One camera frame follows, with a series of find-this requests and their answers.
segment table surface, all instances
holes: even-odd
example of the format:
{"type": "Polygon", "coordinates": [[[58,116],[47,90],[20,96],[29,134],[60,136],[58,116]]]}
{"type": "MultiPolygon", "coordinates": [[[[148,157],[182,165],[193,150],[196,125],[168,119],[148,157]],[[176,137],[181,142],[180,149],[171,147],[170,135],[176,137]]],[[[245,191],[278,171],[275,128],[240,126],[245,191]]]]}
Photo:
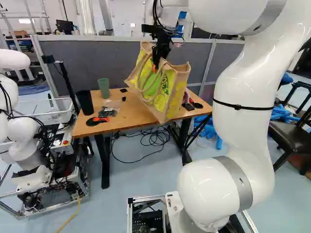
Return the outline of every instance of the table surface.
{"type": "MultiPolygon", "coordinates": [[[[125,93],[122,93],[120,89],[110,89],[111,100],[121,100],[122,97],[126,97],[126,101],[121,102],[121,107],[118,114],[115,117],[109,117],[109,122],[100,123],[93,127],[87,126],[86,121],[92,117],[98,117],[98,112],[101,110],[104,100],[101,96],[100,90],[91,91],[94,113],[90,116],[85,116],[83,111],[80,111],[73,129],[73,138],[81,138],[100,133],[111,133],[142,126],[159,124],[158,120],[148,110],[139,97],[130,91],[130,88],[127,88],[128,92],[125,93]]],[[[202,104],[203,108],[187,111],[185,108],[181,107],[172,121],[206,115],[212,112],[212,107],[191,91],[190,97],[194,102],[202,104]]]]}

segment black strap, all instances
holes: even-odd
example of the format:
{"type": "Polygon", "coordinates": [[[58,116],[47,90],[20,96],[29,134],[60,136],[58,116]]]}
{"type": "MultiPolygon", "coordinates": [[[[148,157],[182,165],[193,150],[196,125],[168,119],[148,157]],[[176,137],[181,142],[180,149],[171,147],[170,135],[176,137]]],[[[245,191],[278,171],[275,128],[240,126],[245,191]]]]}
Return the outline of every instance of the black strap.
{"type": "Polygon", "coordinates": [[[218,104],[234,108],[235,110],[246,109],[246,110],[256,110],[256,111],[267,111],[267,110],[274,109],[274,107],[269,107],[269,108],[244,107],[244,106],[241,106],[239,104],[224,103],[224,102],[218,101],[218,100],[216,100],[214,98],[213,98],[213,101],[215,101],[218,104]]]}

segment green cup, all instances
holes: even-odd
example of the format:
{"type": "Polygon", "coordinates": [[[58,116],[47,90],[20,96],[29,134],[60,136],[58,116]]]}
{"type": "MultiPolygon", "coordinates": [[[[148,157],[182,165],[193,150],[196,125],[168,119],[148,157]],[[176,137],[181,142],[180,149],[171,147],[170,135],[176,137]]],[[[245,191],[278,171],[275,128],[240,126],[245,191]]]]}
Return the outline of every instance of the green cup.
{"type": "Polygon", "coordinates": [[[102,93],[102,98],[107,99],[110,97],[110,92],[109,92],[109,79],[103,78],[103,79],[98,79],[98,86],[99,89],[101,90],[102,93]]]}

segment gray cubicle partition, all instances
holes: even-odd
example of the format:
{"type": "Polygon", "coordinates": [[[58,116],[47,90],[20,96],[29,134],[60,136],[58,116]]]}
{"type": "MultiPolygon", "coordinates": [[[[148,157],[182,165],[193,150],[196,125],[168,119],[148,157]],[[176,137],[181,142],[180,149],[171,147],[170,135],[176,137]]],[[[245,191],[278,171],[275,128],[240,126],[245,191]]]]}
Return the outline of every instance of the gray cubicle partition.
{"type": "MultiPolygon", "coordinates": [[[[80,35],[34,35],[32,41],[42,69],[55,97],[68,95],[65,82],[54,65],[43,64],[41,55],[52,54],[64,61],[75,92],[98,89],[99,78],[109,78],[110,88],[126,87],[123,82],[135,66],[140,41],[146,38],[80,35]]],[[[173,48],[168,61],[174,65],[189,61],[188,88],[211,104],[219,74],[243,48],[242,41],[189,39],[173,48]]]]}

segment black cup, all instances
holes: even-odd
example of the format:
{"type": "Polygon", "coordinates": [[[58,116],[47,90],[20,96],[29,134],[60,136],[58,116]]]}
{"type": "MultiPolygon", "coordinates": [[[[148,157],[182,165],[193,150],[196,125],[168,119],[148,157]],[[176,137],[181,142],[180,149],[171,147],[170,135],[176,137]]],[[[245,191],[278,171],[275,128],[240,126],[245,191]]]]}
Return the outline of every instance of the black cup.
{"type": "Polygon", "coordinates": [[[90,91],[78,91],[76,93],[78,101],[81,105],[81,109],[84,115],[89,116],[94,113],[92,96],[90,91]]]}

